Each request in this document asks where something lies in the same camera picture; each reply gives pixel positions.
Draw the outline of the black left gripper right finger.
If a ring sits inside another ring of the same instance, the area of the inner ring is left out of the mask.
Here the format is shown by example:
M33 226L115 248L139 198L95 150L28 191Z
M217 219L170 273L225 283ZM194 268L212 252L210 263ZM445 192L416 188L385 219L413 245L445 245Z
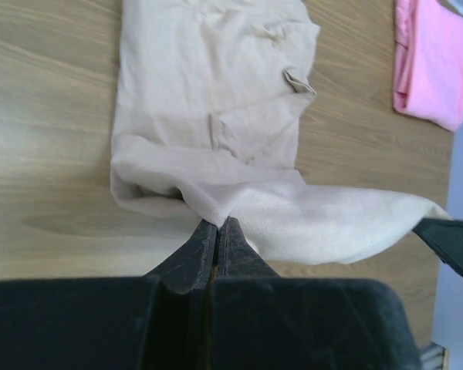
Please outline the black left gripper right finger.
M213 369L419 369L401 300L371 279L280 277L229 218L211 286Z

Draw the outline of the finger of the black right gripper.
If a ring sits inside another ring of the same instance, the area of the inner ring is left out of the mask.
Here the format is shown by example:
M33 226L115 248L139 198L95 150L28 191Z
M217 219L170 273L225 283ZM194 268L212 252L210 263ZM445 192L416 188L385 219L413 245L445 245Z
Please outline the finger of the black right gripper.
M463 220L424 218L413 232L463 278Z

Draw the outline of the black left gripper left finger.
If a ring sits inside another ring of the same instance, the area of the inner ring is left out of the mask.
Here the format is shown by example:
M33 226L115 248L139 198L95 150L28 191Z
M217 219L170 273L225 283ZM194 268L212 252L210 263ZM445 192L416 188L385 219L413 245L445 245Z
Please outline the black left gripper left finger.
M149 273L0 281L0 369L204 369L218 230Z

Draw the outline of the beige t shirt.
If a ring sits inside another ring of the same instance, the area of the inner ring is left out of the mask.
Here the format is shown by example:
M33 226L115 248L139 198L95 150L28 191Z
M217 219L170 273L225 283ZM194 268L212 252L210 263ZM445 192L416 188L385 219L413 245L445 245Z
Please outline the beige t shirt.
M295 168L320 28L301 1L125 1L110 188L128 210L237 218L267 260L348 264L424 218L409 193L307 184Z

